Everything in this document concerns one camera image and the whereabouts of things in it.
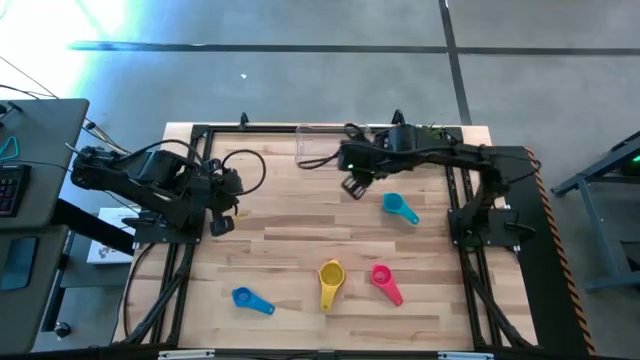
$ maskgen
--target black cable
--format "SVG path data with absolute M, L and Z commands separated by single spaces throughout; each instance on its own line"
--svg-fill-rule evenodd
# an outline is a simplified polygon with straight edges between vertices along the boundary
M 241 195 L 247 195 L 250 194 L 256 190 L 258 190 L 258 188 L 260 186 L 262 186 L 262 183 L 264 182 L 264 179 L 267 177 L 267 164 L 264 162 L 264 158 L 262 157 L 262 155 L 258 154 L 256 151 L 253 150 L 249 150 L 249 149 L 240 149 L 240 150 L 235 150 L 230 152 L 229 154 L 227 154 L 227 156 L 224 157 L 224 159 L 222 159 L 222 167 L 224 168 L 224 164 L 227 162 L 227 160 L 229 160 L 233 155 L 236 154 L 252 154 L 255 155 L 258 160 L 260 160 L 260 164 L 262 165 L 262 176 L 260 177 L 260 181 L 258 181 L 258 184 L 256 184 L 256 186 L 252 187 L 249 190 L 245 190 L 239 193 L 235 193 L 235 194 L 229 194 L 232 196 L 241 196 Z
M 531 170 L 530 172 L 507 181 L 509 184 L 513 184 L 513 183 L 516 183 L 518 181 L 524 180 L 524 179 L 526 179 L 526 178 L 528 178 L 530 176 L 533 176 L 535 173 L 540 171 L 540 168 L 542 167 L 542 162 L 540 162 L 540 160 L 537 160 L 537 159 L 531 159 L 529 157 L 510 155 L 510 154 L 501 154 L 501 153 L 496 153 L 495 155 L 496 156 L 500 156 L 500 157 L 504 157 L 504 158 L 514 159 L 514 160 L 529 161 L 529 162 L 532 162 L 532 163 L 536 164 L 536 167 L 533 170 Z
M 161 140 L 158 142 L 155 142 L 151 145 L 147 145 L 145 147 L 143 147 L 142 149 L 136 150 L 134 152 L 132 152 L 131 154 L 125 155 L 117 160 L 114 160 L 115 163 L 119 163 L 125 160 L 129 160 L 132 159 L 136 156 L 140 156 L 140 154 L 144 153 L 145 151 L 151 149 L 154 146 L 158 146 L 160 144 L 166 144 L 166 143 L 176 143 L 176 144 L 180 144 L 185 146 L 187 149 L 193 151 L 193 155 L 196 159 L 198 159 L 198 161 L 200 162 L 200 167 L 202 166 L 202 164 L 204 163 L 204 161 L 202 160 L 202 156 L 200 156 L 200 154 L 198 154 L 198 150 L 196 150 L 193 146 L 187 144 L 186 142 L 182 141 L 182 140 L 178 140 L 178 139 L 166 139 L 166 140 Z
M 129 273 L 129 278 L 127 279 L 127 287 L 124 289 L 124 297 L 122 299 L 122 324 L 124 328 L 124 336 L 129 337 L 129 315 L 127 312 L 127 303 L 129 302 L 129 289 L 131 289 L 131 282 L 133 281 L 133 277 L 136 274 L 136 270 L 138 270 L 138 266 L 142 263 L 142 259 L 147 255 L 149 250 L 151 250 L 156 244 L 151 243 L 149 246 L 144 248 L 140 253 L 140 256 L 133 262 L 131 266 L 131 272 Z
M 356 130 L 356 134 L 352 134 L 349 132 L 349 129 L 355 129 Z M 364 133 L 364 130 L 362 130 L 358 125 L 354 124 L 354 123 L 346 123 L 344 124 L 344 134 L 347 135 L 347 137 L 349 138 L 349 140 L 366 140 L 367 137 Z
M 339 154 L 340 154 L 340 150 L 336 151 L 331 156 L 327 156 L 325 158 L 319 158 L 319 159 L 311 159 L 311 160 L 300 161 L 300 162 L 296 163 L 296 165 L 298 165 L 298 167 L 300 169 L 304 169 L 304 170 L 317 169 L 317 168 L 319 168 L 321 166 L 326 165 L 331 160 L 337 158 Z
M 48 166 L 55 166 L 59 169 L 62 169 L 64 171 L 68 171 L 71 172 L 71 170 L 67 169 L 66 167 L 62 166 L 62 165 L 58 165 L 58 164 L 52 164 L 52 163 L 47 163 L 47 162 L 41 162 L 41 161 L 31 161 L 31 160 L 14 160 L 14 159 L 9 159 L 9 160 L 2 160 L 0 161 L 0 166 L 4 165 L 6 163 L 25 163 L 25 164 L 37 164 L 37 165 L 48 165 Z
M 42 84 L 41 84 L 40 82 L 38 82 L 36 79 L 34 79 L 34 78 L 32 78 L 31 76 L 29 76 L 29 74 L 27 74 L 26 72 L 24 72 L 24 71 L 20 70 L 20 68 L 18 68 L 17 66 L 13 65 L 9 60 L 5 59 L 5 58 L 4 58 L 4 57 L 2 57 L 2 56 L 0 56 L 0 59 L 1 59 L 2 61 L 4 61 L 5 63 L 7 63 L 7 65 L 9 65 L 9 66 L 11 66 L 12 68 L 14 68 L 17 72 L 21 73 L 22 75 L 26 76 L 29 80 L 31 80 L 31 81 L 33 81 L 34 83 L 36 83 L 38 86 L 40 86 L 42 89 L 44 89 L 44 91 L 46 91 L 47 93 L 49 93 L 49 95 L 42 94 L 42 93 L 38 93 L 38 92 L 35 92 L 35 91 L 22 91 L 22 90 L 15 89 L 15 88 L 12 88 L 11 90 L 20 91 L 20 92 L 22 92 L 22 93 L 24 93 L 24 94 L 26 94 L 26 95 L 29 95 L 29 96 L 31 96 L 31 97 L 34 97 L 34 98 L 38 99 L 38 100 L 41 100 L 41 99 L 40 99 L 40 98 L 38 98 L 38 97 L 36 97 L 36 96 L 34 96 L 33 94 L 40 95 L 40 96 L 50 96 L 50 97 L 55 98 L 55 99 L 60 99 L 60 98 L 59 98 L 56 94 L 54 94 L 51 90 L 47 89 L 47 87 L 46 87 L 46 86 L 42 85 Z M 107 144 L 109 144 L 109 143 L 110 143 L 112 146 L 114 146 L 114 147 L 116 147 L 116 148 L 120 149 L 121 151 L 123 151 L 123 152 L 125 152 L 125 153 L 128 153 L 128 151 L 126 151 L 126 150 L 125 150 L 125 149 L 123 149 L 120 145 L 118 145 L 115 141 L 113 141 L 113 139 L 111 139 L 111 138 L 109 137 L 109 135 L 107 135 L 107 133 L 106 133 L 106 132 L 104 132 L 102 129 L 100 129 L 100 128 L 98 127 L 98 125 L 97 125 L 95 122 L 91 121 L 91 119 L 89 119 L 88 117 L 85 117 L 84 119 L 89 123 L 89 125 L 92 125 L 93 127 L 97 128 L 97 129 L 98 129 L 98 131 L 100 131 L 100 132 L 101 132 L 101 133 L 102 133 L 102 134 L 107 138 L 107 140 L 108 140 L 108 141 L 105 141 L 104 139 L 101 139 L 100 137 L 98 137 L 98 136 L 94 135 L 93 133 L 91 133 L 91 131 L 89 131 L 90 129 L 86 129 L 86 128 L 83 126 L 82 128 L 83 128 L 86 132 L 88 132 L 88 133 L 89 133 L 89 134 L 91 134 L 93 137 L 97 138 L 98 140 L 103 141 L 103 142 L 105 142 L 105 143 L 107 143 Z
M 120 201 L 120 199 L 118 199 L 117 197 L 115 197 L 115 195 L 113 195 L 112 193 L 108 192 L 107 190 L 102 190 L 102 192 L 103 192 L 103 193 L 105 193 L 105 194 L 107 194 L 107 195 L 109 195 L 109 196 L 111 196 L 111 198 L 112 198 L 113 200 L 115 200 L 115 201 L 119 202 L 122 206 L 124 206 L 124 207 L 128 208 L 129 210 L 133 211 L 136 215 L 138 214 L 138 212 L 137 212 L 134 208 L 132 208 L 131 206 L 129 206 L 129 205 L 127 205 L 127 204 L 125 204 L 125 203 L 124 203 L 124 202 L 122 202 L 122 201 Z
M 51 92 L 51 90 L 47 89 L 44 85 L 40 84 L 38 81 L 36 81 L 36 79 L 32 78 L 31 76 L 29 76 L 27 73 L 25 73 L 24 71 L 20 70 L 17 66 L 13 65 L 9 60 L 5 59 L 4 57 L 0 56 L 0 59 L 4 62 L 7 63 L 7 65 L 11 66 L 12 68 L 16 69 L 17 72 L 19 72 L 20 74 L 26 76 L 27 78 L 29 78 L 29 80 L 33 81 L 34 83 L 36 83 L 38 86 L 40 86 L 41 88 L 44 89 L 44 91 L 48 92 L 49 94 L 51 94 L 51 96 L 55 97 L 56 99 L 58 98 L 54 93 Z
M 33 94 L 29 93 L 28 91 L 24 91 L 24 90 L 16 89 L 16 88 L 14 88 L 13 86 L 0 84 L 0 88 L 4 88 L 4 89 L 9 89 L 9 90 L 17 91 L 17 92 L 19 92 L 19 93 L 23 93 L 23 94 L 25 94 L 25 95 L 31 96 L 31 97 L 32 97 L 32 98 L 34 98 L 34 99 L 40 100 L 40 98 L 39 98 L 39 97 L 37 97 L 37 96 L 35 96 L 35 95 L 33 95 Z

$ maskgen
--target wooden table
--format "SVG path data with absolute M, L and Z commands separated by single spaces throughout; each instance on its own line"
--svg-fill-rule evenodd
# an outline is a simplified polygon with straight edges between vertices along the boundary
M 192 125 L 169 123 L 164 138 L 189 142 Z M 466 143 L 491 144 L 487 127 L 462 130 Z M 339 138 L 314 135 L 313 146 L 305 147 L 305 152 L 326 156 L 337 149 Z M 186 155 L 180 145 L 165 148 Z M 425 165 L 393 175 L 374 183 L 361 200 L 354 201 L 340 187 L 346 173 L 335 167 L 313 171 L 296 167 L 294 134 L 216 133 L 212 157 L 222 158 L 242 148 L 264 156 L 267 178 L 259 190 L 240 198 L 240 213 L 248 216 L 236 221 L 235 231 L 213 238 L 205 227 L 191 270 L 180 347 L 473 348 L 460 262 L 449 240 L 450 204 L 442 166 Z M 242 155 L 228 165 L 239 171 L 245 188 L 258 180 L 257 159 Z M 420 216 L 418 226 L 381 210 L 381 197 L 387 191 L 404 195 Z M 497 303 L 520 333 L 536 343 L 516 257 L 502 248 L 486 250 Z M 133 280 L 128 303 L 131 328 L 158 296 L 166 251 L 166 245 L 150 251 Z M 322 313 L 317 270 L 330 259 L 341 262 L 346 280 L 332 312 Z M 370 284 L 371 266 L 376 263 L 394 271 L 405 299 L 402 306 L 395 307 Z M 231 291 L 239 286 L 272 302 L 275 314 L 236 308 Z M 489 341 L 486 313 L 479 307 L 483 334 Z M 163 340 L 172 308 L 170 302 Z M 122 334 L 120 321 L 114 340 Z

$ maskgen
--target concrete floor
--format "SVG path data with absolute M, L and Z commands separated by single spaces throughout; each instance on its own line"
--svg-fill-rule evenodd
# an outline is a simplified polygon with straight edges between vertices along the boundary
M 0 16 L 3 3 L 0 0 Z M 42 14 L 34 13 L 33 3 Z M 74 40 L 444 46 L 437 0 L 51 3 L 9 4 L 0 20 L 2 56 L 59 96 L 88 98 L 89 117 L 129 149 L 160 139 L 166 122 L 237 121 L 243 111 L 254 122 L 386 122 L 401 108 L 414 123 L 460 124 L 446 54 L 65 49 Z M 448 4 L 458 46 L 640 47 L 640 3 L 635 0 Z M 548 188 L 638 130 L 638 60 L 460 56 L 473 124 L 488 125 L 495 144 L 533 147 L 543 162 Z M 0 78 L 2 83 L 39 90 L 3 63 Z M 95 143 L 83 134 L 79 145 L 85 144 Z M 62 196 L 88 211 L 119 206 L 104 194 L 71 184 L 65 185 Z M 553 199 L 552 205 L 576 281 L 582 284 L 602 275 L 580 198 L 568 194 Z M 604 217 L 619 219 L 614 213 L 606 211 Z M 60 342 L 40 337 L 36 349 L 108 342 L 119 297 L 118 291 L 69 294 L 65 304 L 82 298 L 84 306 L 65 307 L 61 318 L 78 331 Z M 581 300 L 598 353 L 640 358 L 640 292 L 610 289 L 582 293 Z M 87 324 L 98 324 L 100 331 L 87 335 L 81 330 L 89 328 Z

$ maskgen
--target paper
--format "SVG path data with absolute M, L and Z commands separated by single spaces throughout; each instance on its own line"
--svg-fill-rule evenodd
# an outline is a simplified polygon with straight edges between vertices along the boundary
M 135 234 L 135 229 L 127 226 L 122 222 L 122 219 L 137 218 L 138 213 L 131 211 L 129 208 L 100 208 L 98 218 L 106 223 L 109 223 L 117 228 L 122 228 L 123 231 L 129 234 Z M 89 248 L 89 254 L 87 255 L 87 263 L 89 264 L 125 264 L 131 262 L 131 256 L 116 251 L 108 246 L 93 240 L 91 242 L 91 248 Z

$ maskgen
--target light blue measuring cup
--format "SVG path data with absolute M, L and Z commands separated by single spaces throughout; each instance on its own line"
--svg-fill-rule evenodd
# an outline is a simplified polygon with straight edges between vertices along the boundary
M 420 218 L 411 210 L 402 195 L 398 193 L 385 193 L 382 196 L 382 207 L 388 213 L 397 214 L 407 219 L 413 225 L 420 222 Z

